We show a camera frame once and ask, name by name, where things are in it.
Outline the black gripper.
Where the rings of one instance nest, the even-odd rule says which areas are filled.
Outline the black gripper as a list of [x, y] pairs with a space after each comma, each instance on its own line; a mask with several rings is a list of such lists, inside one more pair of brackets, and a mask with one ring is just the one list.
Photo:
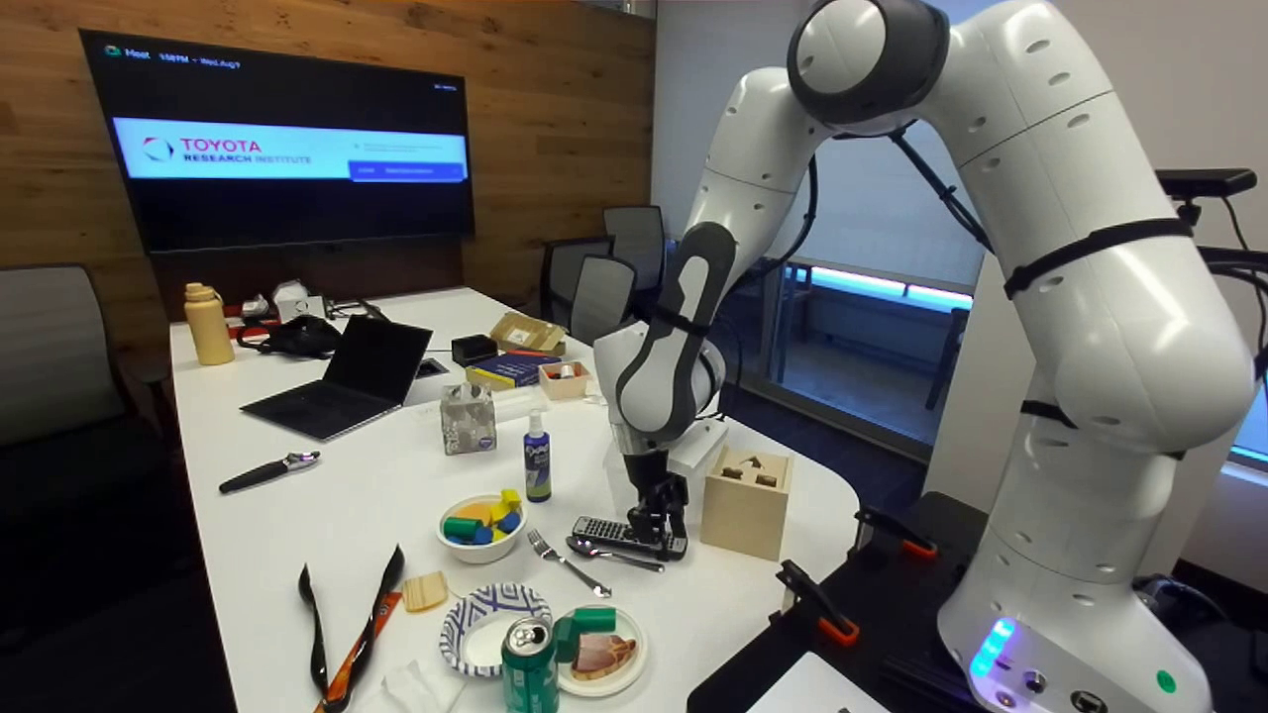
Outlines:
[[670, 467], [666, 451], [645, 451], [626, 460], [626, 476], [636, 485], [636, 507], [626, 511], [630, 534], [640, 542], [659, 542], [659, 518], [649, 511], [662, 511], [662, 533], [670, 542], [691, 542], [685, 534], [685, 481]]

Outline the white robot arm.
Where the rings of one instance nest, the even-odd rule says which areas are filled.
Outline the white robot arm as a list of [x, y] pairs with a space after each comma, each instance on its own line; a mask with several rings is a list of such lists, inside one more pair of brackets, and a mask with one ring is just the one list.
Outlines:
[[928, 0], [819, 0], [719, 117], [656, 309], [597, 340], [636, 485], [626, 539], [685, 551], [670, 451], [706, 412], [712, 321], [768, 254], [830, 138], [936, 131], [1029, 358], [967, 576], [936, 610], [970, 702], [1002, 713], [1217, 713], [1196, 653], [1135, 580], [1179, 460], [1231, 434], [1253, 358], [1097, 53], [1054, 0], [955, 22]]

